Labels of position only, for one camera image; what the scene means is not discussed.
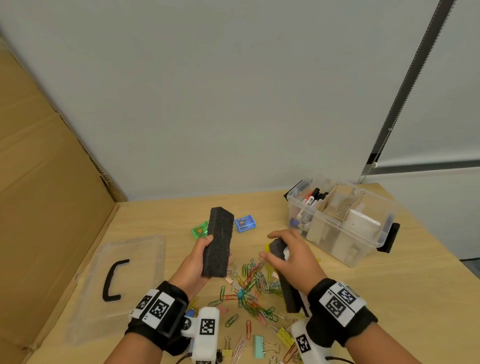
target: white wall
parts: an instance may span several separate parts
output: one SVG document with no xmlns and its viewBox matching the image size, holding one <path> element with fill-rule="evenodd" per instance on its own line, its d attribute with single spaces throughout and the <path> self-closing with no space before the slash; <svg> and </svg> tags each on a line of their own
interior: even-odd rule
<svg viewBox="0 0 480 364">
<path fill-rule="evenodd" d="M 378 165 L 480 159 L 480 1 L 455 3 Z"/>
<path fill-rule="evenodd" d="M 369 176 L 459 259 L 480 257 L 480 168 Z"/>
<path fill-rule="evenodd" d="M 437 0 L 3 0 L 0 26 L 130 199 L 356 181 Z"/>
</svg>

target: floor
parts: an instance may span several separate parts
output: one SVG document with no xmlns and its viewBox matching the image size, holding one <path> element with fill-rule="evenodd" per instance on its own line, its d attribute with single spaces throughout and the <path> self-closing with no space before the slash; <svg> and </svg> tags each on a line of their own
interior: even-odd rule
<svg viewBox="0 0 480 364">
<path fill-rule="evenodd" d="M 480 258 L 462 260 L 462 263 L 480 279 Z"/>
</svg>

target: pencil sharpener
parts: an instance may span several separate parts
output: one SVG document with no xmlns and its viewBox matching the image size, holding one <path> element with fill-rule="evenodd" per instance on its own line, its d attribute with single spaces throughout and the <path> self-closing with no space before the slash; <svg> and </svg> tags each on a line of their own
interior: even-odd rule
<svg viewBox="0 0 480 364">
<path fill-rule="evenodd" d="M 256 226 L 257 224 L 251 215 L 235 220 L 235 227 L 237 228 L 238 232 L 252 230 L 255 229 Z"/>
<path fill-rule="evenodd" d="M 206 238 L 208 235 L 208 221 L 205 221 L 202 225 L 198 225 L 190 230 L 193 236 L 198 238 Z"/>
</svg>

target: left hand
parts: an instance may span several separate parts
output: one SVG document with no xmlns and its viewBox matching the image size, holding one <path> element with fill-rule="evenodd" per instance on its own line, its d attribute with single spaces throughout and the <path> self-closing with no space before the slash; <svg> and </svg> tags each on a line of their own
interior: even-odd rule
<svg viewBox="0 0 480 364">
<path fill-rule="evenodd" d="M 202 277 L 204 268 L 204 250 L 213 240 L 213 235 L 199 238 L 190 254 L 186 256 L 178 270 L 168 280 L 170 284 L 183 290 L 192 302 L 210 277 Z"/>
</svg>

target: cardboard box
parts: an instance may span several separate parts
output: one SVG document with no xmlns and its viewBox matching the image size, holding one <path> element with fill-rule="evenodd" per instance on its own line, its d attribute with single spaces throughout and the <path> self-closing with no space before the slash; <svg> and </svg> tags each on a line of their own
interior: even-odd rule
<svg viewBox="0 0 480 364">
<path fill-rule="evenodd" d="M 116 204 L 75 135 L 0 40 L 0 358 L 51 330 Z"/>
</svg>

